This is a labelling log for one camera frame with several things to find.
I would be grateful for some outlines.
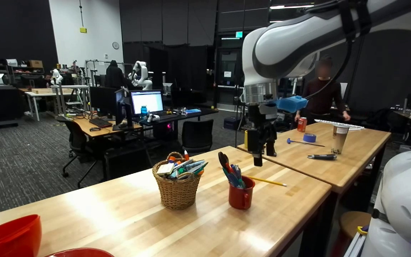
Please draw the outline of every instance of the pencil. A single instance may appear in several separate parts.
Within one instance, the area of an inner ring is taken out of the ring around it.
[[[288,186],[288,185],[285,184],[285,183],[279,183],[279,182],[270,181],[270,180],[266,180],[266,179],[262,179],[262,178],[258,178],[258,177],[250,177],[250,176],[248,176],[248,175],[245,175],[245,176],[246,176],[246,177],[249,177],[249,178],[251,178],[251,179],[254,179],[254,180],[259,180],[259,181],[262,181],[262,182],[271,183],[271,184],[279,185],[279,186],[282,186],[282,187],[287,187],[287,186]]]

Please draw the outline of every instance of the water bottle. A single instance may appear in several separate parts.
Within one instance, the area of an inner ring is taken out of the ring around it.
[[[147,117],[147,114],[148,114],[148,112],[147,112],[147,106],[142,105],[142,107],[141,107],[141,118],[142,118],[142,119],[145,119],[145,117]]]

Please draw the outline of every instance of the white wall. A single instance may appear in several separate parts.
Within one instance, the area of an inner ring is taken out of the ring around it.
[[[82,0],[83,26],[78,0],[49,0],[54,26],[55,44],[60,64],[85,66],[85,60],[123,62],[119,0]],[[112,43],[117,42],[119,49]],[[98,74],[105,74],[108,64],[98,65]]]

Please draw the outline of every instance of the tape roll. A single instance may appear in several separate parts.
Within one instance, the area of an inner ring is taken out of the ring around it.
[[[316,141],[316,135],[315,134],[310,134],[310,133],[304,133],[304,138],[303,140],[305,142],[309,142],[309,143],[315,143]]]

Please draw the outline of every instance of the stool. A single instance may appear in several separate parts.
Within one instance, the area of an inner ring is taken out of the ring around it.
[[[350,211],[340,216],[340,232],[334,243],[331,257],[342,257],[346,247],[356,235],[358,226],[368,226],[372,215],[360,211]]]

